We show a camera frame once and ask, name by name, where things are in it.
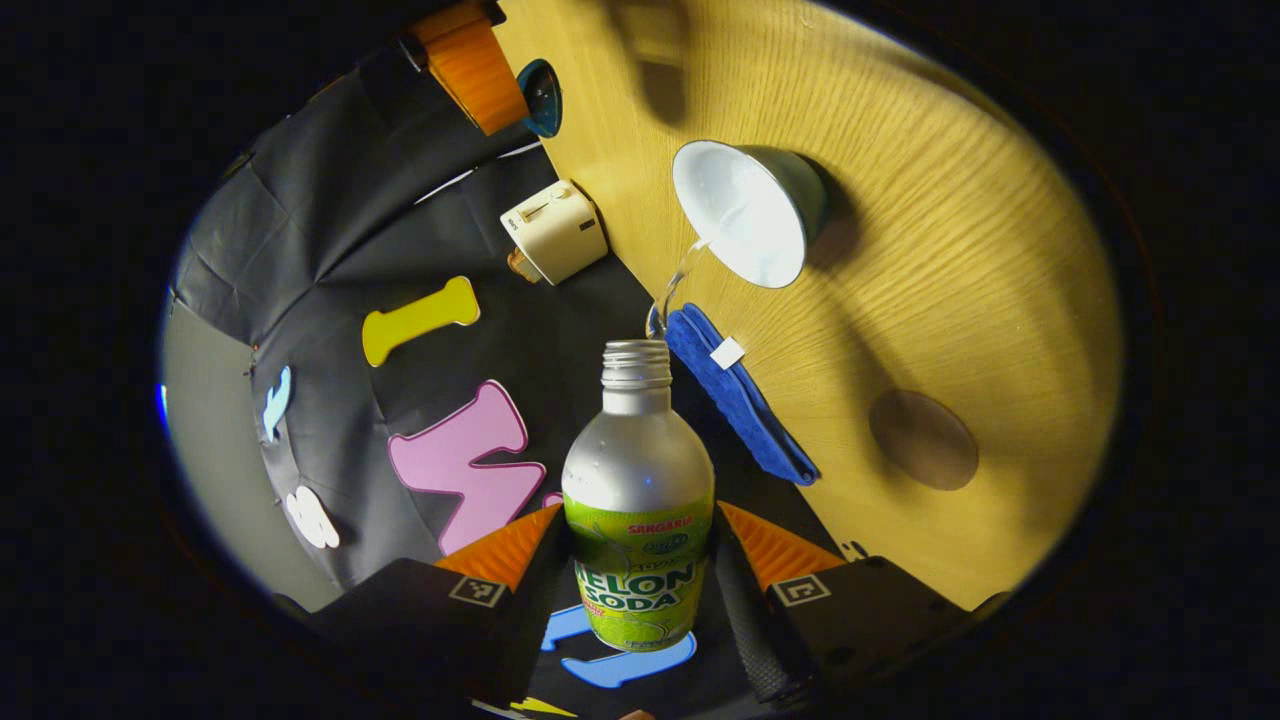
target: orange object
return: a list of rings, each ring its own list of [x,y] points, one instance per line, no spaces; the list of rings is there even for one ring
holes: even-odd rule
[[[845,564],[842,557],[741,507],[723,501],[717,505],[733,528],[733,534],[741,541],[762,592],[767,592],[773,583]]]
[[[426,50],[431,74],[485,135],[529,115],[520,83],[479,5],[454,5],[410,32]]]
[[[563,506],[557,503],[530,512],[439,560],[435,566],[504,583],[515,591],[561,507]]]

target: brown circle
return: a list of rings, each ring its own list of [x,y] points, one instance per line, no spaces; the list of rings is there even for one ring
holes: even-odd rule
[[[902,389],[876,398],[872,437],[911,479],[933,489],[960,489],[978,471],[978,445],[969,428],[936,400]]]

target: sangaria logo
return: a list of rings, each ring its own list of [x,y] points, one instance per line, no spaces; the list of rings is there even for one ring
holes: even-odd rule
[[[692,521],[694,521],[692,515],[685,515],[684,518],[673,518],[671,520],[663,520],[660,523],[636,523],[634,525],[627,525],[627,534],[652,536],[654,533],[666,533],[668,530],[677,530],[686,525],[691,525]]]
[[[681,570],[669,570],[662,575],[635,575],[623,580],[621,575],[598,573],[584,568],[581,562],[573,565],[579,587],[588,602],[634,612],[678,605],[680,596],[675,589],[691,583],[695,574],[694,564],[687,562]]]
[[[667,555],[680,548],[680,546],[689,542],[689,536],[685,533],[676,533],[667,539],[646,542],[644,544],[644,551],[649,555]]]

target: gray wall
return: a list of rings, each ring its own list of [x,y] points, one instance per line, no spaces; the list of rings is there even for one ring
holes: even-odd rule
[[[340,591],[302,550],[283,503],[274,503],[242,375],[250,348],[180,305],[161,347],[169,433],[211,529],[269,592],[312,611],[328,605]]]

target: white tag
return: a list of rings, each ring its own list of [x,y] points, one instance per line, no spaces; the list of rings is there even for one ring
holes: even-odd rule
[[[746,355],[742,346],[737,343],[736,340],[727,337],[724,342],[719,345],[716,350],[712,350],[712,360],[721,366],[721,370],[728,370],[733,363],[737,363]]]

